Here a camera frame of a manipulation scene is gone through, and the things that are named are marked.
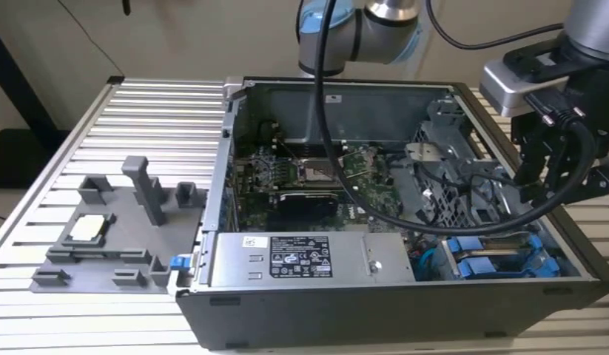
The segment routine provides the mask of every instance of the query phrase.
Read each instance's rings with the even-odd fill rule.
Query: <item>aluminum extrusion table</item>
[[[108,84],[0,229],[0,350],[5,354],[204,354],[168,295],[33,294],[31,276],[80,202],[83,177],[130,186],[127,155],[150,159],[162,185],[210,187],[223,83],[127,79]],[[481,95],[476,92],[489,113]],[[494,116],[509,133],[509,122]],[[609,260],[609,196],[566,208]],[[561,311],[518,338],[274,349],[274,354],[609,354],[609,295]]]

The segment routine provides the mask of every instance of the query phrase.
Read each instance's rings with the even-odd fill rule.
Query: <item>blue latch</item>
[[[452,239],[448,240],[448,244],[452,253],[464,250],[484,250],[482,241],[478,237],[452,237]]]
[[[171,257],[170,258],[170,269],[178,271],[190,271],[190,257]]]

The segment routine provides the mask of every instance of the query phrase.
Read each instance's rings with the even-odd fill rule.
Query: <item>warning label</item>
[[[333,277],[327,237],[271,237],[272,277]]]

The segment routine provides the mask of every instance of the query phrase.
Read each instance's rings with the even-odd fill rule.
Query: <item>circuit board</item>
[[[371,206],[399,216],[403,205],[378,148],[350,144],[343,152],[339,163],[354,189]],[[279,157],[263,146],[235,164],[239,231],[399,231],[354,205],[326,158]]]

